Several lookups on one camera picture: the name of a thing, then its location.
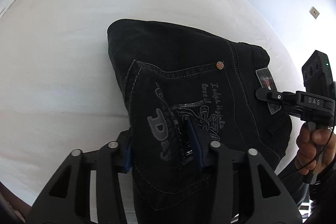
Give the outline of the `black jacket sleeve forearm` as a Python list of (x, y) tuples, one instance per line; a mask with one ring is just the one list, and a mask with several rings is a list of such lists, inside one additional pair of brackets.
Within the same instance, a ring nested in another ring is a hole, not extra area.
[(313, 185), (301, 181), (303, 175), (297, 172), (295, 160), (292, 160), (278, 174), (297, 206), (303, 203), (306, 194), (311, 200), (311, 214), (306, 223), (336, 224), (335, 199), (336, 179), (335, 161), (332, 161), (318, 176)]

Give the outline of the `person's right hand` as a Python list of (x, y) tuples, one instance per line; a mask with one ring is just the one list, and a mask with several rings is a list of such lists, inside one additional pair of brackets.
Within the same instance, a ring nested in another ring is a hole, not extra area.
[[(311, 133), (307, 123), (304, 123), (296, 143), (298, 151), (294, 163), (300, 174), (307, 175), (311, 170), (321, 173), (335, 158), (335, 134), (329, 128), (320, 128)], [(325, 147), (321, 164), (313, 161), (318, 145)]]

